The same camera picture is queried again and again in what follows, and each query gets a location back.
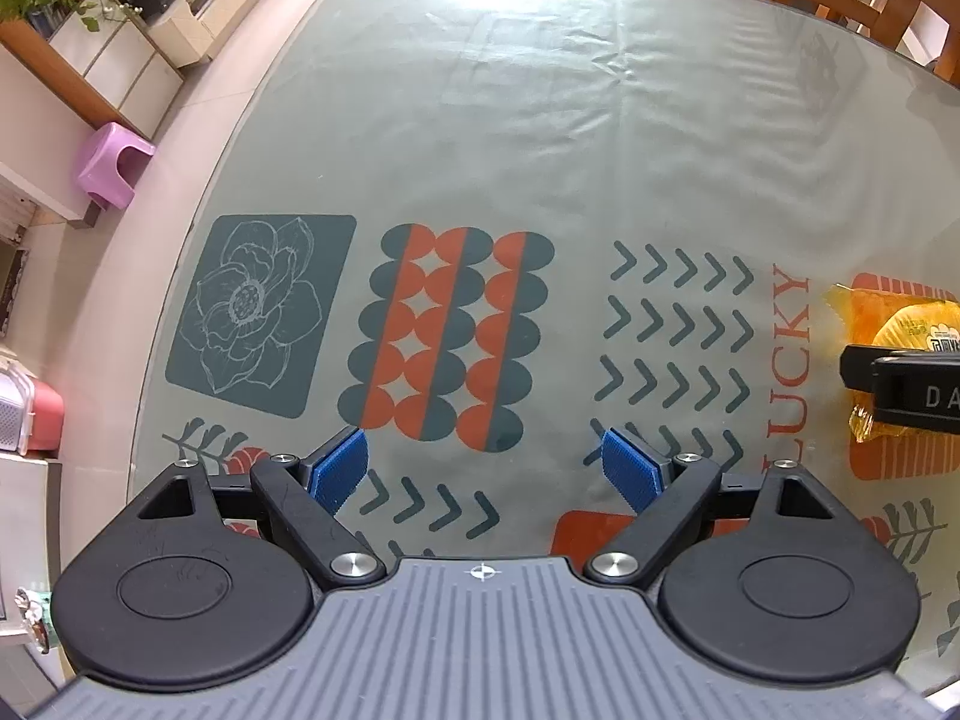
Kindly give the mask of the yellow snack cake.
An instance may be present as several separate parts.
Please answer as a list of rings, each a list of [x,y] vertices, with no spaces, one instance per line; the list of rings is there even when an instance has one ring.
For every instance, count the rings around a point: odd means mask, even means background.
[[[827,302],[843,320],[848,332],[846,346],[958,353],[958,304],[955,301],[837,284],[828,291]],[[851,390],[848,392],[852,410],[859,397]],[[851,434],[856,442],[866,444],[879,437],[900,437],[911,433],[919,431]]]

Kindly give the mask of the pink storage box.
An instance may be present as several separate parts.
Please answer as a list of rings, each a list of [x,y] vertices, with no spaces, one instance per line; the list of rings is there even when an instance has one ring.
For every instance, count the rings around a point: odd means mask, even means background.
[[[55,454],[64,430],[65,402],[52,387],[20,366],[2,366],[0,445],[3,452],[25,457]]]

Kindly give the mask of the patterned tablecloth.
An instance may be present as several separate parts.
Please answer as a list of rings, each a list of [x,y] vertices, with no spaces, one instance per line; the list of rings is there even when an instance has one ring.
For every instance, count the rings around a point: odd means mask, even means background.
[[[958,442],[857,442],[871,291],[958,293],[958,93],[763,0],[319,0],[231,133],[151,349],[132,483],[370,456],[384,559],[564,554],[625,515],[608,429],[809,466],[958,674]]]

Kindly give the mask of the purple plastic stool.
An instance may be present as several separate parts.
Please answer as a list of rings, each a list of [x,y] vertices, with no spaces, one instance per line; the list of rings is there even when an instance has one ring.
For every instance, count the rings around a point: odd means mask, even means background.
[[[117,122],[99,127],[76,156],[73,179],[78,188],[99,206],[125,210],[135,199],[135,181],[127,179],[122,166],[128,156],[143,166],[156,153],[153,143]]]

